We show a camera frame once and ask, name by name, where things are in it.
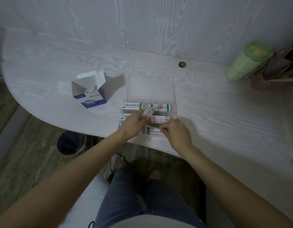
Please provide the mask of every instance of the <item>cardboard box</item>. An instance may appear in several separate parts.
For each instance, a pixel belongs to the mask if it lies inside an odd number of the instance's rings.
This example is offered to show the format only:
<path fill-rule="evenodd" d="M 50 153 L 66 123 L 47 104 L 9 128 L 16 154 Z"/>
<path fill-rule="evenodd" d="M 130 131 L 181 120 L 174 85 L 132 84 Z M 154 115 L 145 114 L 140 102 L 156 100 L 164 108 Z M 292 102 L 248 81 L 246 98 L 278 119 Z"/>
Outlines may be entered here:
<path fill-rule="evenodd" d="M 76 80 L 59 81 L 58 93 L 73 96 L 75 100 L 85 108 L 91 108 L 105 104 L 105 95 L 102 85 L 105 83 L 103 70 L 97 73 L 91 71 L 77 76 Z M 87 89 L 97 86 L 97 90 L 85 93 Z"/>

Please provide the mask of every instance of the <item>hand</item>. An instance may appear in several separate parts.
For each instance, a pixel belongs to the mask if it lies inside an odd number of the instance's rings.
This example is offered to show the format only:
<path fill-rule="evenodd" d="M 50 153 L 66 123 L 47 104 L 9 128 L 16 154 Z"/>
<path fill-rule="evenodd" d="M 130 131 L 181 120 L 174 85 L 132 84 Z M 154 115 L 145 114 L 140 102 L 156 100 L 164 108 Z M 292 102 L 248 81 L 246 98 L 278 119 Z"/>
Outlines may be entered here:
<path fill-rule="evenodd" d="M 192 139 L 189 129 L 179 119 L 171 119 L 163 123 L 159 129 L 167 137 L 177 153 L 185 148 L 192 148 Z"/>
<path fill-rule="evenodd" d="M 141 130 L 145 129 L 144 126 L 151 122 L 149 117 L 140 118 L 143 112 L 143 109 L 136 110 L 131 115 L 127 116 L 117 130 L 117 132 L 122 134 L 122 138 L 126 139 L 126 141 L 140 134 Z"/>

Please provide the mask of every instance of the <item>white wooden desk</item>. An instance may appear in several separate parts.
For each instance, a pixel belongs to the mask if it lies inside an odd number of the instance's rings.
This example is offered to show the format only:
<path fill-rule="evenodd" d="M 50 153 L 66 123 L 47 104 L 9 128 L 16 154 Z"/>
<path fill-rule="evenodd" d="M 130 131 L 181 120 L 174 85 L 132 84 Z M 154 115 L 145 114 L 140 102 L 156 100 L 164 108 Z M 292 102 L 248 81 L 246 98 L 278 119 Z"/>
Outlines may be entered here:
<path fill-rule="evenodd" d="M 8 32 L 3 73 L 16 100 L 50 124 L 106 137 L 118 126 L 127 75 L 174 77 L 177 116 L 209 158 L 293 219 L 293 170 L 279 95 L 229 82 L 224 65 Z M 185 61 L 186 68 L 178 63 Z M 58 81 L 104 70 L 107 104 L 91 110 L 59 95 Z M 177 155 L 166 138 L 131 142 Z"/>

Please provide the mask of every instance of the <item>foot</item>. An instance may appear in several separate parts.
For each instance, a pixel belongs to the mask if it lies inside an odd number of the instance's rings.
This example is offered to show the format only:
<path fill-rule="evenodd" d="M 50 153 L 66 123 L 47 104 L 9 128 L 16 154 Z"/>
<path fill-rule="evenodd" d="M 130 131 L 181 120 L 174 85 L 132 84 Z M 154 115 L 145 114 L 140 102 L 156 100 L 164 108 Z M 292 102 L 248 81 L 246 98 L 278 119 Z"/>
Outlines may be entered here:
<path fill-rule="evenodd" d="M 124 158 L 118 153 L 114 154 L 113 157 L 111 157 L 110 162 L 111 162 L 111 171 L 113 174 L 118 169 L 121 169 L 127 165 L 126 162 L 124 161 Z"/>
<path fill-rule="evenodd" d="M 147 180 L 160 180 L 161 178 L 161 173 L 159 172 L 158 169 L 153 169 L 151 173 L 149 174 Z"/>

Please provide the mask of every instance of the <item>leg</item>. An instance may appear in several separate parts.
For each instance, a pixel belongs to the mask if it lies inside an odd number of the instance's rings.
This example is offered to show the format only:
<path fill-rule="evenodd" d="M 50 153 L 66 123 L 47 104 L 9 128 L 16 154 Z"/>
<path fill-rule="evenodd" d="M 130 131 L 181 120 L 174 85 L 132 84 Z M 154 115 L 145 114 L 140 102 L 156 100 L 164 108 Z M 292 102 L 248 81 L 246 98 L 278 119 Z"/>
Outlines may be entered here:
<path fill-rule="evenodd" d="M 178 220 L 195 227 L 204 227 L 192 208 L 176 192 L 160 180 L 149 180 L 145 201 L 153 215 Z"/>
<path fill-rule="evenodd" d="M 118 169 L 100 206 L 94 227 L 110 227 L 113 224 L 142 214 L 133 187 L 130 166 Z"/>

